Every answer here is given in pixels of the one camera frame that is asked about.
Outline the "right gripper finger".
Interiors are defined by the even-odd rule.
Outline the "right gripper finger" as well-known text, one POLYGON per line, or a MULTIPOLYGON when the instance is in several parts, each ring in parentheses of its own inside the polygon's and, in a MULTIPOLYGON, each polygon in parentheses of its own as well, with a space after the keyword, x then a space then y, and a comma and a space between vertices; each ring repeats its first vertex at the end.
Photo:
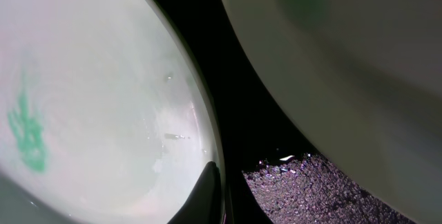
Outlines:
POLYGON ((210 161, 204 167, 186 202, 168 224, 220 224, 221 219, 220 172, 216 163, 210 161))

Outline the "mint plate front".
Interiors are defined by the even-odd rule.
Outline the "mint plate front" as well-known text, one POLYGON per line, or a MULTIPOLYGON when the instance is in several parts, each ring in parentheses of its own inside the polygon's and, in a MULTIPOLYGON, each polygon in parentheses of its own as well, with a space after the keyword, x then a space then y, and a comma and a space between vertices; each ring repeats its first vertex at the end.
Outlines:
POLYGON ((224 158, 154 0, 1 0, 1 222, 168 223, 224 158))

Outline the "mint plate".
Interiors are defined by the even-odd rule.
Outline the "mint plate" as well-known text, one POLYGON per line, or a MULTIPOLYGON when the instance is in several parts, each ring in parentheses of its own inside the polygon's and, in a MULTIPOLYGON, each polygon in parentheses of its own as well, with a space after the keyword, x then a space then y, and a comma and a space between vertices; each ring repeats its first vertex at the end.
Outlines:
POLYGON ((224 158, 154 0, 1 0, 1 222, 168 223, 224 158))
POLYGON ((417 223, 441 222, 441 0, 222 0, 280 108, 417 223))

